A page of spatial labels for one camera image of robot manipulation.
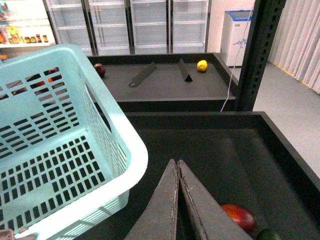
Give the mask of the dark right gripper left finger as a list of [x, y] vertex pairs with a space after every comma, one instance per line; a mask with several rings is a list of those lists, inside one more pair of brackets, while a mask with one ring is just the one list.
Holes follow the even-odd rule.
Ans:
[[129, 231], [126, 240], [175, 240], [177, 237], [179, 176], [170, 159], [146, 209]]

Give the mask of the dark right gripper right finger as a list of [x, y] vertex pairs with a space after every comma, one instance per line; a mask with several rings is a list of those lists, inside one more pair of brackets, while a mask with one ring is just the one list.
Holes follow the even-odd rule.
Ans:
[[222, 209], [188, 165], [177, 162], [180, 193], [196, 240], [250, 240], [251, 237]]

